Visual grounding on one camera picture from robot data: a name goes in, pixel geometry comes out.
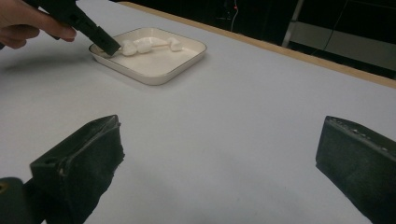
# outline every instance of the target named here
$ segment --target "tray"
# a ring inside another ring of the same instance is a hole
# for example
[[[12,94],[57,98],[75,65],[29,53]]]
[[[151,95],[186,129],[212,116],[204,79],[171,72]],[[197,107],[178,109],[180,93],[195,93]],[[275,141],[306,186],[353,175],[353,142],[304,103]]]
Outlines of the tray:
[[[108,56],[95,44],[89,47],[93,58],[128,77],[147,85],[161,85],[203,58],[206,45],[202,42],[176,35],[158,28],[139,28],[131,32],[114,36],[121,43],[123,40],[135,44],[143,41],[152,45],[165,44],[169,37],[181,42],[181,51],[173,52],[169,47],[153,48],[148,53],[136,53],[124,56],[120,52]]]

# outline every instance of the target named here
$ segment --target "white clay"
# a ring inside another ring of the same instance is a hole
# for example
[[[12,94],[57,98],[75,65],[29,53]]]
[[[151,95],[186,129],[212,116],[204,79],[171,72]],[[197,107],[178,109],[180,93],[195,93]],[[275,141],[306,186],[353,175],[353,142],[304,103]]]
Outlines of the white clay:
[[[137,53],[137,48],[131,40],[123,40],[121,47],[124,56],[131,56]]]
[[[172,51],[181,51],[181,50],[183,50],[183,45],[176,38],[169,37],[167,42],[168,42],[169,48]]]
[[[137,51],[139,53],[147,53],[150,52],[152,48],[152,45],[150,43],[139,43],[137,45]]]

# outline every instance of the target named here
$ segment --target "square tray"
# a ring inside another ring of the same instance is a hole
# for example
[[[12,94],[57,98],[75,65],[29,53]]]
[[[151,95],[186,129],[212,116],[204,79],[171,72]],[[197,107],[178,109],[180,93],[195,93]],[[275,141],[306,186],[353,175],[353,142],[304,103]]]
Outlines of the square tray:
[[[180,41],[183,49],[173,52],[165,46],[153,48],[148,53],[137,52],[132,56],[124,56],[120,52],[109,56],[95,44],[92,44],[89,50],[94,59],[105,66],[147,85],[161,85],[202,59],[206,45],[158,28],[139,28],[114,36],[119,43],[123,40],[131,40],[135,44],[143,41],[152,45],[166,44],[169,37]]]

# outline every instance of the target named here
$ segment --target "white tabletop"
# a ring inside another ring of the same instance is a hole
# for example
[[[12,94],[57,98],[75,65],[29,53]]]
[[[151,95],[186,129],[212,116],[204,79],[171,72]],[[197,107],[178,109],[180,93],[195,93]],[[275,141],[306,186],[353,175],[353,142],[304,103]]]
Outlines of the white tabletop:
[[[207,45],[161,86],[46,34],[0,50],[0,176],[85,123],[120,117],[126,154],[87,223],[370,223],[315,167],[326,116],[396,139],[396,90],[105,0],[78,5],[111,35],[158,27]]]

